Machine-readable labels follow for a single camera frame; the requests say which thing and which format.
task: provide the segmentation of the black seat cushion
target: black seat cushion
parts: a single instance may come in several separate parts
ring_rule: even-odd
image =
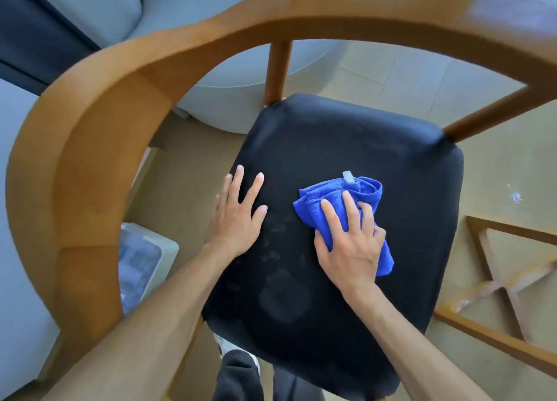
[[[236,158],[240,198],[262,171],[259,239],[226,269],[203,315],[254,355],[341,397],[373,400],[399,384],[390,362],[317,262],[298,190],[345,170],[383,184],[375,220],[394,258],[377,284],[421,332],[431,319],[458,219],[461,150],[435,124],[314,95],[265,108]]]

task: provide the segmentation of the curved wooden backrest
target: curved wooden backrest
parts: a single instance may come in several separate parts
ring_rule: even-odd
[[[6,189],[25,270],[76,358],[122,318],[120,223],[163,118],[230,56],[320,38],[413,46],[528,84],[448,127],[455,141],[557,95],[557,10],[536,0],[245,0],[199,24],[91,55],[31,110],[10,155]]]

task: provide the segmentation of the hand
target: hand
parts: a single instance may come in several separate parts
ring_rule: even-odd
[[[360,228],[360,214],[349,192],[343,192],[343,200],[348,214],[348,232],[344,232],[331,203],[321,200],[321,208],[332,234],[332,251],[329,253],[318,230],[315,230],[315,250],[319,264],[346,298],[354,292],[375,287],[379,253],[386,232],[374,224],[369,204],[358,202],[363,213]]]
[[[221,244],[229,250],[230,261],[244,254],[255,242],[261,231],[261,224],[267,214],[267,206],[259,206],[251,216],[255,197],[263,185],[263,173],[257,174],[254,184],[248,190],[242,203],[238,203],[238,194],[244,169],[238,165],[234,179],[231,174],[225,177],[222,192],[217,194],[213,218],[209,225],[207,242]]]

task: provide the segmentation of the white plastic container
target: white plastic container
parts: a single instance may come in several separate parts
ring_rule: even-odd
[[[118,274],[124,315],[128,315],[168,276],[178,244],[131,222],[122,223]]]

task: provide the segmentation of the shoe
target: shoe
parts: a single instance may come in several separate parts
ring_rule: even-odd
[[[261,374],[261,366],[259,365],[259,360],[257,360],[257,357],[255,357],[253,354],[247,352],[243,348],[238,347],[237,345],[234,345],[230,341],[226,341],[226,339],[224,339],[223,337],[221,337],[217,334],[214,334],[214,339],[215,339],[215,341],[217,341],[217,344],[218,344],[218,348],[219,348],[219,351],[220,351],[220,358],[224,357],[227,352],[232,351],[232,350],[244,351],[247,354],[249,354],[251,356],[251,358],[253,358],[255,366],[257,366],[257,373],[259,375]]]

